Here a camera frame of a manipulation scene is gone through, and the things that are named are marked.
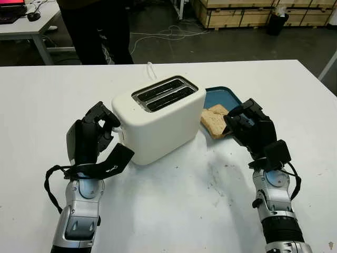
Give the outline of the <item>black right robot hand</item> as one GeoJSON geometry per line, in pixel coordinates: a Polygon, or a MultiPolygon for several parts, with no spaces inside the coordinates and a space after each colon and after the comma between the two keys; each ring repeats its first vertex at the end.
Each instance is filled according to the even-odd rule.
{"type": "Polygon", "coordinates": [[[277,140],[273,121],[265,115],[262,107],[253,99],[232,109],[224,117],[224,134],[246,147],[253,160],[265,157],[264,147],[277,140]]]}

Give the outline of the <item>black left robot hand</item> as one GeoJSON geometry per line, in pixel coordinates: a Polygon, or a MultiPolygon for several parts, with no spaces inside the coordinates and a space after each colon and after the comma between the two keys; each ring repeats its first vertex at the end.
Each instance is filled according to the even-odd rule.
{"type": "Polygon", "coordinates": [[[95,164],[98,155],[113,140],[112,131],[121,125],[118,118],[97,102],[66,134],[67,154],[71,165],[95,164]]]}

